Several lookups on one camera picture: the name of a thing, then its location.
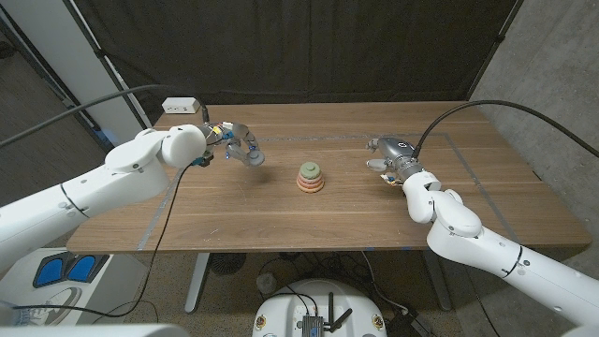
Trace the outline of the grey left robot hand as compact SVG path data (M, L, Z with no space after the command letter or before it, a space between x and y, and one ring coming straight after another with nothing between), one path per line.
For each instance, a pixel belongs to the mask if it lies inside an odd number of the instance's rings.
M231 122L203 124L199 127L206 139L206 150L194 166L207 167L214 159L214 148L223 145L226 159L236 159L246 167L258 167L265 161L254 134L246 125Z

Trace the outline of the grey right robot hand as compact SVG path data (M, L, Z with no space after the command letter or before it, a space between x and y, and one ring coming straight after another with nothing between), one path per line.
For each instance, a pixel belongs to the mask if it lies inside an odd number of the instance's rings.
M404 183L410 176L424 170L418 160L413 157L415 147L403 139L371 139L366 148L371 153L379 151L382 155L379 159L368 160L367 167L381 173L394 172L397 182Z

